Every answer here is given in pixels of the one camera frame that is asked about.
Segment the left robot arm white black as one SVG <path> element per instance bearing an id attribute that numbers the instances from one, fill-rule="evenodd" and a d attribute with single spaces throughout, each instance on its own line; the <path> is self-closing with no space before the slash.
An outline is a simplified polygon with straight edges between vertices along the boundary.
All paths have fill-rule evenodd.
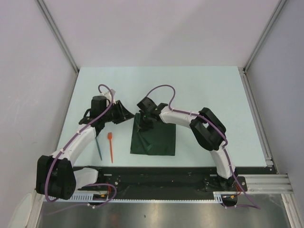
<path id="1" fill-rule="evenodd" d="M 105 184 L 105 178 L 93 168 L 74 170 L 73 166 L 92 141 L 104 129 L 105 124 L 120 124 L 134 117 L 120 101 L 114 99 L 114 91 L 101 93 L 91 100 L 91 107 L 79 121 L 76 134 L 63 148 L 50 156 L 42 155 L 37 162 L 36 192 L 67 200 L 74 191 L 90 185 L 99 190 Z"/>

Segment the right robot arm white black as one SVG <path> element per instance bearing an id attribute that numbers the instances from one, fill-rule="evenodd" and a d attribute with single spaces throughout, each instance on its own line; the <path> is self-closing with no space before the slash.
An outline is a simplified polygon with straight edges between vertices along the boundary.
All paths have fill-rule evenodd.
<path id="1" fill-rule="evenodd" d="M 148 97 L 144 97 L 137 106 L 140 109 L 141 130 L 152 129 L 155 123 L 175 124 L 191 129 L 198 144 L 211 154 L 219 186 L 223 190 L 235 187 L 235 166 L 226 149 L 226 128 L 210 109 L 203 108 L 199 112 L 177 110 L 165 103 L 156 105 Z"/>

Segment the dark green cloth napkin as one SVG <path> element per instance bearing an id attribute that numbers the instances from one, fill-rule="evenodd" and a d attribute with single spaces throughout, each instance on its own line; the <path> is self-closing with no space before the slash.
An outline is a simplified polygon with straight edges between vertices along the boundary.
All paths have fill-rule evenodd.
<path id="1" fill-rule="evenodd" d="M 133 122 L 131 154 L 149 156 L 175 156 L 176 125 L 156 122 L 153 129 L 143 131 L 139 127 L 140 114 L 136 113 Z"/>

